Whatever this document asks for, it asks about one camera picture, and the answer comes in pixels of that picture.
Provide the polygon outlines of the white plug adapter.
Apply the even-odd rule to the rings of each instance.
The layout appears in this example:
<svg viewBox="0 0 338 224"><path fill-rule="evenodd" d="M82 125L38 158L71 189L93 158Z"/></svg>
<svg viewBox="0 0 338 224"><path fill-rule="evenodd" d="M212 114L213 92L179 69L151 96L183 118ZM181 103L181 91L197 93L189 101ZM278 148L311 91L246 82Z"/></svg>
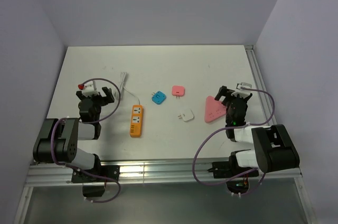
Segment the white plug adapter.
<svg viewBox="0 0 338 224"><path fill-rule="evenodd" d="M184 108L184 109L180 110L178 118L181 119L184 122L189 122L189 121L194 119L194 114L193 114L191 109Z"/></svg>

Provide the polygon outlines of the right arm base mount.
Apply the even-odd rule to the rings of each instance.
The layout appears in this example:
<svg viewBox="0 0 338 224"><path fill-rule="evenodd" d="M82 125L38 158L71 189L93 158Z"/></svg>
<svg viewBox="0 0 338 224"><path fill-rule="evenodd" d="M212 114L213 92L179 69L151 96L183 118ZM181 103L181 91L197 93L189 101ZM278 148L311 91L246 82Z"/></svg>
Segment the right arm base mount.
<svg viewBox="0 0 338 224"><path fill-rule="evenodd" d="M209 173L213 173L214 179L230 178L242 172L249 171L250 167L240 167L237 161L212 162L212 167L208 169ZM231 193L246 193L249 190L249 178L258 177L259 171L254 170L241 176L241 181L229 181L226 183Z"/></svg>

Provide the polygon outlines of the blue plug adapter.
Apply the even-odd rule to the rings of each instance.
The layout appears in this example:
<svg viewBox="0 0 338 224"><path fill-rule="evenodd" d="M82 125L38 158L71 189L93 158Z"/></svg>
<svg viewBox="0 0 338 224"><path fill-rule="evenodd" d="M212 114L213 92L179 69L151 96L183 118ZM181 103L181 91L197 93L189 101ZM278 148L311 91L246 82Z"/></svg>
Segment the blue plug adapter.
<svg viewBox="0 0 338 224"><path fill-rule="evenodd" d="M160 105L165 99L166 99L166 94L161 91L152 93L152 102L154 102L157 105Z"/></svg>

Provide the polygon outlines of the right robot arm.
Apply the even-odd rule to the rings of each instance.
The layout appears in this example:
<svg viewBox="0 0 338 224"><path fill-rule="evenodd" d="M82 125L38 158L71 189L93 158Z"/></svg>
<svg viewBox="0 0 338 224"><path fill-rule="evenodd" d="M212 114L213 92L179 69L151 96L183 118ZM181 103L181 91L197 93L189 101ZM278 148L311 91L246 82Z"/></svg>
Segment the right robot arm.
<svg viewBox="0 0 338 224"><path fill-rule="evenodd" d="M253 146L251 150L231 152L227 161L213 162L209 172L215 179L241 176L251 169L254 169L253 176L258 176L260 171L271 173L299 167L299 154L284 125L252 125L245 121L248 101L254 91L250 86L241 83L236 90L222 86L214 98L217 101L224 98L227 138Z"/></svg>

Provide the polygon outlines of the pink triangular power strip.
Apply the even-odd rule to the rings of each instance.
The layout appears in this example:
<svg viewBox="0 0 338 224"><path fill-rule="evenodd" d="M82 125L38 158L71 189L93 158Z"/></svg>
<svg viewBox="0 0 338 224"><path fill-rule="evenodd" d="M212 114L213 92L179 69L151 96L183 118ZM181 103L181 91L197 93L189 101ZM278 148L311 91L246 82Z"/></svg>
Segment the pink triangular power strip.
<svg viewBox="0 0 338 224"><path fill-rule="evenodd" d="M226 115L226 107L221 101L215 100L213 96L207 96L205 100L204 121L211 123Z"/></svg>

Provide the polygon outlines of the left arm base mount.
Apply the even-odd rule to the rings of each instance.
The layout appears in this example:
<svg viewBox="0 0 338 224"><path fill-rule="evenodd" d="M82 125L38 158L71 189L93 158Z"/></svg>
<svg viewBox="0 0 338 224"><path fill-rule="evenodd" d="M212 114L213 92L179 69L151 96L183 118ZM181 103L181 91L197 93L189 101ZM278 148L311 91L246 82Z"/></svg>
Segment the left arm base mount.
<svg viewBox="0 0 338 224"><path fill-rule="evenodd" d="M104 203L117 198L121 192L119 184L120 166L104 165L98 170L73 171L71 183L82 184L82 195L87 200L92 200L95 203ZM106 192L108 182L117 184L118 191L110 198L102 200L102 196Z"/></svg>

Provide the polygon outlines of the orange power strip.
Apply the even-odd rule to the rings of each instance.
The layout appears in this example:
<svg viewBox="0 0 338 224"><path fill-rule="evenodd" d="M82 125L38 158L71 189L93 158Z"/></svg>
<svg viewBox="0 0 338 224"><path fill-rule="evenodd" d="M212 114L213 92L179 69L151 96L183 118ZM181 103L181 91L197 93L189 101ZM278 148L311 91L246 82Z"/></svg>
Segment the orange power strip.
<svg viewBox="0 0 338 224"><path fill-rule="evenodd" d="M133 105L132 116L130 121L130 137L141 137L142 135L142 124L143 124L143 106Z"/></svg>

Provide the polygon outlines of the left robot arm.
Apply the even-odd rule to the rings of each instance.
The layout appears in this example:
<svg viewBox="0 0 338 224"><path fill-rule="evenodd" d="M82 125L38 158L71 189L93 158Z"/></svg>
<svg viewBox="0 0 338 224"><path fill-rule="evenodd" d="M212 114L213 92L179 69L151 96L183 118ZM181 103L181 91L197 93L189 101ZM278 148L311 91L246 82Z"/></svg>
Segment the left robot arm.
<svg viewBox="0 0 338 224"><path fill-rule="evenodd" d="M54 163L84 170L90 181L98 181L103 175L101 161L96 154L78 147L79 139L97 140L101 133L101 108L115 102L110 88L103 87L104 96L89 85L76 92L80 99L79 118L46 119L33 147L33 159L37 163Z"/></svg>

